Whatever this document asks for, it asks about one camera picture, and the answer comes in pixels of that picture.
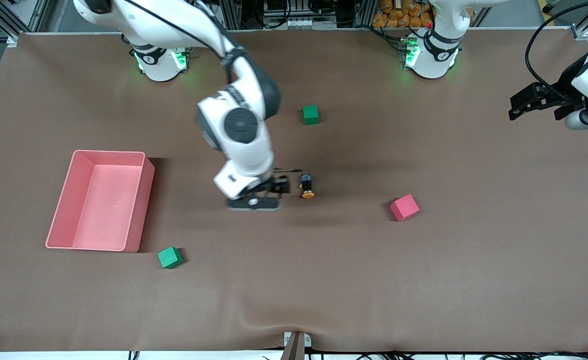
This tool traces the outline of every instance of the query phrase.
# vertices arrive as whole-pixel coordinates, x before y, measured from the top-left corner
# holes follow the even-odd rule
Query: table surface
[[[366,31],[238,34],[277,80],[275,166],[313,200],[233,212],[194,115],[224,85],[211,53],[154,83],[118,36],[23,35],[0,64],[0,351],[588,351],[588,131],[508,120],[531,30],[474,30],[424,80]],[[545,30],[550,80],[586,45]],[[301,124],[303,105],[321,123]],[[74,150],[143,151],[156,176],[139,253],[51,250]],[[415,218],[391,221],[413,194]],[[162,269],[168,246],[187,262]]]

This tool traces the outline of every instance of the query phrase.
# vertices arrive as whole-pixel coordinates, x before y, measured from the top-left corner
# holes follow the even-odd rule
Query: green cube
[[[160,251],[158,253],[158,259],[161,261],[161,265],[166,269],[173,269],[182,264],[180,251],[174,246],[169,246],[163,251]]]
[[[303,123],[305,123],[305,125],[318,124],[318,107],[316,107],[316,105],[303,107]]]

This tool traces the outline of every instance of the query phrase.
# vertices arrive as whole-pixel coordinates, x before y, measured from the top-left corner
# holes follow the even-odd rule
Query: pink bin
[[[45,246],[135,253],[153,178],[142,152],[74,151]]]

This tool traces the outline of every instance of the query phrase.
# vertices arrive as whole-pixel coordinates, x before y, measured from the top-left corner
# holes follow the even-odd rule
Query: pink plastic container
[[[45,246],[135,253],[153,178],[142,152],[74,151]]]

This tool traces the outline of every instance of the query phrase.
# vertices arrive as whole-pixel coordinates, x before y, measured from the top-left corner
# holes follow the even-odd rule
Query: cube
[[[160,251],[158,253],[158,259],[161,261],[161,265],[165,269],[173,269],[182,264],[180,251],[174,246],[170,246],[163,251]]]
[[[415,215],[419,210],[412,194],[407,194],[392,203],[392,212],[397,221],[403,221]]]
[[[305,125],[318,124],[318,107],[316,107],[316,105],[303,107],[303,123],[305,123]]]

